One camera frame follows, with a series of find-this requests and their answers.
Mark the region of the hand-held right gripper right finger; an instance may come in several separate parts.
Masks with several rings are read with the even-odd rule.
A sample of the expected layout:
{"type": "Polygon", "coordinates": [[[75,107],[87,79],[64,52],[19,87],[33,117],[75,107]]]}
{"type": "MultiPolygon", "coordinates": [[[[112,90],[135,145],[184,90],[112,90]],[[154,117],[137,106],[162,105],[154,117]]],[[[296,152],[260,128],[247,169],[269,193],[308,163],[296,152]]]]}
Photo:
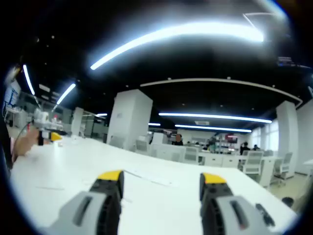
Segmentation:
{"type": "Polygon", "coordinates": [[[236,196],[218,175],[200,174],[201,223],[204,235],[279,235],[261,204],[236,196]]]}

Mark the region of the person's left hand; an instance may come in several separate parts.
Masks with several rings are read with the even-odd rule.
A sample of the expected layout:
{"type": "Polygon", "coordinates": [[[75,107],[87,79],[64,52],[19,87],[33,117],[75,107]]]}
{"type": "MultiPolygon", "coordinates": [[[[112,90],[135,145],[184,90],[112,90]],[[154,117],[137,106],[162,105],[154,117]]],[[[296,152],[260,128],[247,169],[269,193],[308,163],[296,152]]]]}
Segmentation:
{"type": "Polygon", "coordinates": [[[24,152],[29,151],[33,145],[38,144],[39,131],[37,129],[29,131],[24,137],[24,152]]]}

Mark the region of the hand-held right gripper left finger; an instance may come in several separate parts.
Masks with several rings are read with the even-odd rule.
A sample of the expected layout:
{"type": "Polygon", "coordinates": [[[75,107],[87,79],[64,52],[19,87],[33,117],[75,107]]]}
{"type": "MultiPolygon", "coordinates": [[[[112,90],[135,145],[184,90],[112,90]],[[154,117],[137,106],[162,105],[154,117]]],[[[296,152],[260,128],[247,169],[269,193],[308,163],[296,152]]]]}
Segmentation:
{"type": "Polygon", "coordinates": [[[82,191],[59,210],[57,219],[39,229],[43,235],[116,235],[122,211],[124,171],[99,175],[89,191],[82,191]]]}

